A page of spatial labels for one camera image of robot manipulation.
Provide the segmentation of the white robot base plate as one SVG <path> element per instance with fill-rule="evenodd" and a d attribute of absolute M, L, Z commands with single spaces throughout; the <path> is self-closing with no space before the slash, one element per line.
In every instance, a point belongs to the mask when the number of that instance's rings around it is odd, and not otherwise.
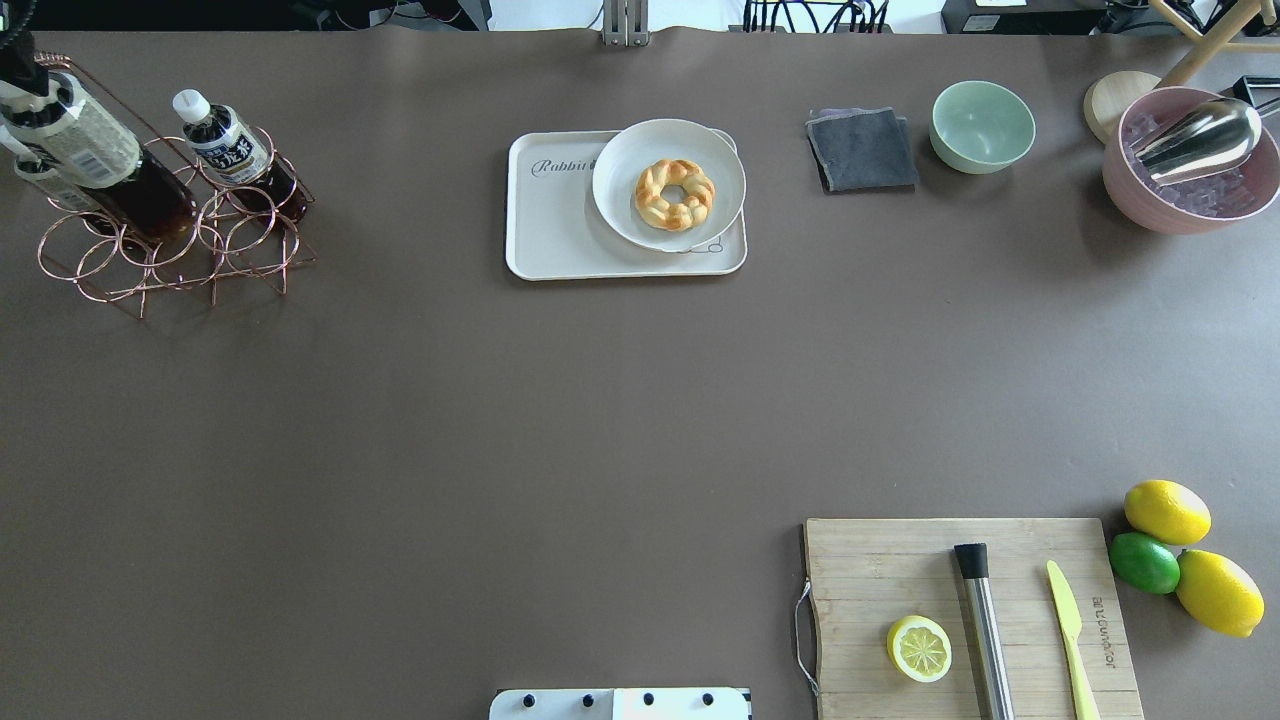
<path fill-rule="evenodd" d="M 712 687 L 508 689 L 489 719 L 751 719 L 750 691 Z"/>

